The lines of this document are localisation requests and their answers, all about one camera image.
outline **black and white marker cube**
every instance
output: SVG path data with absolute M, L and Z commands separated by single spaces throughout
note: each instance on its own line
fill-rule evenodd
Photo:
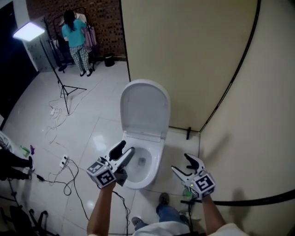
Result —
M 116 181 L 116 177 L 110 167 L 99 161 L 94 162 L 86 172 L 100 188 Z
M 203 199 L 207 195 L 210 195 L 215 188 L 215 182 L 209 173 L 205 175 L 196 176 L 190 183 L 189 190 L 198 199 Z

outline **white toilet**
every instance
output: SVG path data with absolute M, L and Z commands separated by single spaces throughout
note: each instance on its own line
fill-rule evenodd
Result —
M 170 121 L 170 97 L 158 83 L 135 80 L 121 96 L 121 122 L 126 145 L 123 151 L 135 148 L 125 170 L 124 184 L 130 189 L 142 189 L 156 177 Z

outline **beige partition wall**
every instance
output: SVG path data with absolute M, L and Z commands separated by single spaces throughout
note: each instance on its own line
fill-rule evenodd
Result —
M 200 130 L 245 50 L 257 0 L 121 0 L 130 78 L 171 98 L 170 126 Z

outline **brick wall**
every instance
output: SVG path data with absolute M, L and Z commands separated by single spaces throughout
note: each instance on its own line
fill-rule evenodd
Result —
M 99 56 L 113 53 L 115 57 L 125 58 L 125 47 L 122 32 L 119 0 L 26 0 L 29 17 L 31 20 L 45 16 L 49 24 L 49 31 L 53 39 L 53 19 L 63 14 L 66 10 L 85 7 L 88 22 L 94 26 L 96 40 L 99 43 Z M 56 20 L 56 29 L 61 36 L 59 18 Z

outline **person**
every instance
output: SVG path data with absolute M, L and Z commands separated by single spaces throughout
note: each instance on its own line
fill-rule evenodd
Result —
M 87 234 L 89 236 L 108 236 L 110 226 L 110 212 L 112 191 L 115 182 L 101 189 L 94 210 L 89 219 Z M 212 236 L 247 236 L 235 224 L 226 224 L 219 210 L 210 196 L 202 200 L 206 234 Z M 156 208 L 159 215 L 159 223 L 146 224 L 140 218 L 132 218 L 135 226 L 134 236 L 172 236 L 189 234 L 189 227 L 185 224 L 176 209 L 169 206 L 169 195 L 163 193 L 159 198 L 159 205 Z
M 89 59 L 85 43 L 85 36 L 82 33 L 82 28 L 86 27 L 86 24 L 76 19 L 75 13 L 68 10 L 64 13 L 65 24 L 61 28 L 64 38 L 69 41 L 70 53 L 74 59 L 75 64 L 79 67 L 80 76 L 82 77 L 87 73 L 87 76 L 91 76 L 93 70 L 89 68 Z
M 29 159 L 23 159 L 15 154 L 11 153 L 1 142 L 0 142 L 0 180 L 6 180 L 6 178 L 13 179 L 29 179 L 29 175 L 22 171 L 16 170 L 12 167 L 28 167 L 31 171 L 35 170 L 32 157 Z

